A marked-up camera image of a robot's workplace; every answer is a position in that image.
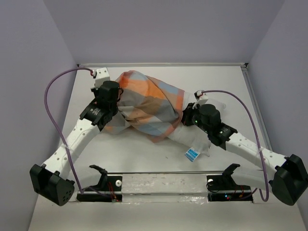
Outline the white pillow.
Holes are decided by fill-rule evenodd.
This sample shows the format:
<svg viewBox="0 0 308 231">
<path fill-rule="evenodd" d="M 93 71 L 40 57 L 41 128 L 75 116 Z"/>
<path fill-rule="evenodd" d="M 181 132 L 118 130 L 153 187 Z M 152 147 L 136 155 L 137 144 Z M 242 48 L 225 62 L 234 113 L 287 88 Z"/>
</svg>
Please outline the white pillow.
<svg viewBox="0 0 308 231">
<path fill-rule="evenodd" d="M 185 92 L 182 109 L 186 109 L 189 103 L 195 102 L 197 102 L 197 100 L 194 94 L 190 92 Z M 226 105 L 224 103 L 212 98 L 208 98 L 206 104 L 214 105 L 221 114 L 226 108 Z M 207 134 L 195 125 L 185 126 L 180 122 L 176 129 L 168 135 L 168 138 L 172 141 L 183 144 L 188 148 L 193 148 L 196 151 L 200 152 L 200 154 L 210 156 L 209 148 L 211 146 L 211 142 L 209 141 Z"/>
</svg>

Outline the multicolour patchwork pillowcase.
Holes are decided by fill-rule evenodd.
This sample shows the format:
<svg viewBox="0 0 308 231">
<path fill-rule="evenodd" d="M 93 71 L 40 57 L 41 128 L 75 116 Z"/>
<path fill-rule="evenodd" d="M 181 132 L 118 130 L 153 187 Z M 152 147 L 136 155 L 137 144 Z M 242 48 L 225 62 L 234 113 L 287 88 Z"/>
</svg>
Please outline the multicolour patchwork pillowcase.
<svg viewBox="0 0 308 231">
<path fill-rule="evenodd" d="M 159 142 L 180 124 L 184 90 L 134 70 L 122 73 L 116 81 L 123 93 L 117 103 L 118 113 L 105 131 L 119 134 L 133 127 L 152 142 Z"/>
</svg>

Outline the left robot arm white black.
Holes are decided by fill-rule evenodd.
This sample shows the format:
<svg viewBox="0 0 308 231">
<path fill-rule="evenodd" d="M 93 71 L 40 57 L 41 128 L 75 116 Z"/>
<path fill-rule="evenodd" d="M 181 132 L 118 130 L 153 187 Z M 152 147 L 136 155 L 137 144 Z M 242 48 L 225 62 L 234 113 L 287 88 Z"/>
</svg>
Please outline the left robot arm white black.
<svg viewBox="0 0 308 231">
<path fill-rule="evenodd" d="M 119 83 L 110 80 L 91 91 L 94 99 L 80 114 L 68 137 L 61 137 L 62 145 L 43 164 L 34 164 L 29 172 L 34 191 L 58 206 L 65 205 L 74 191 L 82 189 L 74 163 L 116 115 L 123 93 Z"/>
</svg>

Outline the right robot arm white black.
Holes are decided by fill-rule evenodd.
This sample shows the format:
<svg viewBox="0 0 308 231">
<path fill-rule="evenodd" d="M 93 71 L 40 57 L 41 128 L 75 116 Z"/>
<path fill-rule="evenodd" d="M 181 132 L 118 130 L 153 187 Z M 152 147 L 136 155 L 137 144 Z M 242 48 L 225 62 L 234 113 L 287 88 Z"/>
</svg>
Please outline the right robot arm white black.
<svg viewBox="0 0 308 231">
<path fill-rule="evenodd" d="M 260 170 L 245 171 L 239 164 L 230 165 L 221 177 L 222 185 L 232 189 L 237 184 L 271 189 L 286 205 L 294 205 L 308 188 L 308 173 L 302 159 L 292 154 L 284 156 L 258 145 L 236 129 L 221 121 L 220 112 L 211 104 L 188 104 L 183 112 L 185 126 L 197 126 L 209 141 L 225 151 L 239 155 Z"/>
</svg>

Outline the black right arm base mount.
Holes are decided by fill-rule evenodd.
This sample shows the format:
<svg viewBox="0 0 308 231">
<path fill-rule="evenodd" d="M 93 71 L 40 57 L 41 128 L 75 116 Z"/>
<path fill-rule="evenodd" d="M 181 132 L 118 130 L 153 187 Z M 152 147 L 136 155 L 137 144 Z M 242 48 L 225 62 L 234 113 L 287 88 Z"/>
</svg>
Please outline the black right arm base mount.
<svg viewBox="0 0 308 231">
<path fill-rule="evenodd" d="M 232 178 L 239 167 L 239 164 L 231 164 L 221 174 L 206 177 L 208 202 L 253 202 L 251 187 L 238 185 Z"/>
</svg>

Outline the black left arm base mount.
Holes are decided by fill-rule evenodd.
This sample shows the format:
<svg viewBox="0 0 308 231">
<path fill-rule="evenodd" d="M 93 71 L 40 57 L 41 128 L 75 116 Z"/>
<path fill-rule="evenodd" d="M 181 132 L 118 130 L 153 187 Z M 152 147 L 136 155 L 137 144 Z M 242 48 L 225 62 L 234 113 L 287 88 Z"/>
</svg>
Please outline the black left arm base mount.
<svg viewBox="0 0 308 231">
<path fill-rule="evenodd" d="M 76 193 L 76 201 L 106 203 L 122 201 L 122 175 L 109 174 L 107 170 L 97 165 L 90 165 L 78 175 L 82 191 Z"/>
</svg>

